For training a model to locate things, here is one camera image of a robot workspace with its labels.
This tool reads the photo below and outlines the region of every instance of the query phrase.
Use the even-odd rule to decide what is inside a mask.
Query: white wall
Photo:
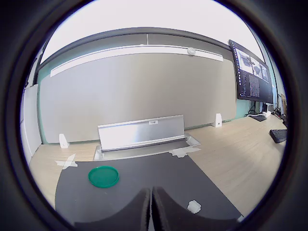
[[[104,31],[130,27],[163,27],[189,31],[228,44],[229,39],[263,61],[246,24],[212,0],[96,0],[66,19],[55,31],[41,63],[64,46]]]
[[[20,124],[20,130],[23,149],[28,164],[35,151],[42,144],[38,129],[37,99],[38,84],[25,89],[22,105],[23,121]]]

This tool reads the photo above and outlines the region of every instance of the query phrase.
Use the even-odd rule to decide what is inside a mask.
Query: white plastic clip
[[[215,116],[215,122],[212,124],[213,127],[221,127],[222,126],[222,119],[221,119],[221,114],[217,113]]]

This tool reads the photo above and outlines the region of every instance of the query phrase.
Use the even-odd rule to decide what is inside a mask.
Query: black keyboard
[[[275,143],[280,143],[287,139],[287,129],[270,130],[269,134]]]

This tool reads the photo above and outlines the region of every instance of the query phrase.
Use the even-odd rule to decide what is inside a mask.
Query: light wood surface
[[[223,123],[222,127],[188,132],[201,145],[189,154],[200,169],[247,216],[269,188],[279,167],[285,142],[275,143],[270,129],[285,129],[282,120],[271,115],[258,122],[246,117]],[[54,207],[57,183],[62,171],[55,160],[92,161],[99,141],[73,143],[68,149],[42,144],[30,161],[30,170],[43,195]]]

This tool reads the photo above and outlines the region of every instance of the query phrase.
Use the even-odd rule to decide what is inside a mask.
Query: black mat
[[[198,215],[214,219],[239,218],[241,213],[189,157],[170,153],[122,160],[76,162],[62,170],[55,208],[68,222],[92,222],[107,218],[125,207],[141,188],[161,186],[183,208],[191,200],[201,204]],[[107,189],[93,186],[88,173],[108,165],[120,174],[119,182]]]

